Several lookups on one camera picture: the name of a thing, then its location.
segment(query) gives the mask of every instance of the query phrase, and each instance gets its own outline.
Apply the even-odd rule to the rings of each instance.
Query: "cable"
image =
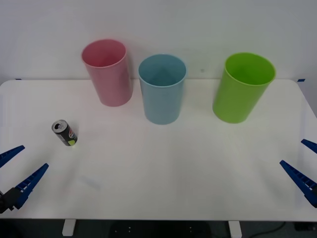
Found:
[[[270,230],[270,231],[267,231],[267,232],[259,232],[259,233],[256,233],[256,234],[250,236],[249,238],[254,238],[254,237],[257,237],[257,236],[266,235],[266,234],[270,234],[270,233],[276,232],[279,229],[282,229],[285,226],[285,224],[286,224],[286,222],[283,222],[279,227],[275,228],[274,230]]]

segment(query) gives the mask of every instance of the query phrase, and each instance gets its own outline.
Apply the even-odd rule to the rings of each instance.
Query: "blue cup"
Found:
[[[154,55],[142,61],[139,78],[149,121],[165,125],[178,118],[186,74],[184,62],[175,56]]]

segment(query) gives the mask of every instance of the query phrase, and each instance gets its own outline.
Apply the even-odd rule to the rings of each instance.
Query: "pink cup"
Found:
[[[116,40],[90,43],[81,54],[100,101],[110,107],[128,102],[132,96],[127,51]]]

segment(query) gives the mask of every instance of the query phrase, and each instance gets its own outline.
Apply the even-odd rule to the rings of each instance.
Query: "green cup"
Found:
[[[225,62],[213,112],[228,123],[243,122],[274,80],[270,61],[253,53],[237,53]]]

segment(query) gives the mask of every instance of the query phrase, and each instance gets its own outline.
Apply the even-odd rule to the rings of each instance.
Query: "can lid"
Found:
[[[52,125],[52,130],[55,133],[61,133],[67,128],[67,122],[65,120],[57,120]]]

